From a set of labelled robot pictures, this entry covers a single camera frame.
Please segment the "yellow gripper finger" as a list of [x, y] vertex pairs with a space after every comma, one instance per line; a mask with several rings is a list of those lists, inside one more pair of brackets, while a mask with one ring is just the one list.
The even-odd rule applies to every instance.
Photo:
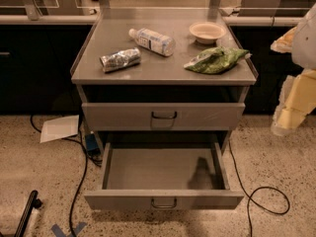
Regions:
[[275, 135], [286, 136], [316, 109], [316, 70], [305, 69], [296, 77], [287, 76], [278, 100], [271, 131]]
[[275, 40], [271, 44], [271, 50], [279, 53], [291, 53], [295, 31], [296, 27], [293, 27], [289, 31], [287, 31], [283, 36]]

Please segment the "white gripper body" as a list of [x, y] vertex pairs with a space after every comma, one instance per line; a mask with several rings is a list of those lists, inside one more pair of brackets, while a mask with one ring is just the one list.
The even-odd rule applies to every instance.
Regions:
[[316, 4], [299, 21], [292, 41], [292, 61], [305, 68], [316, 68]]

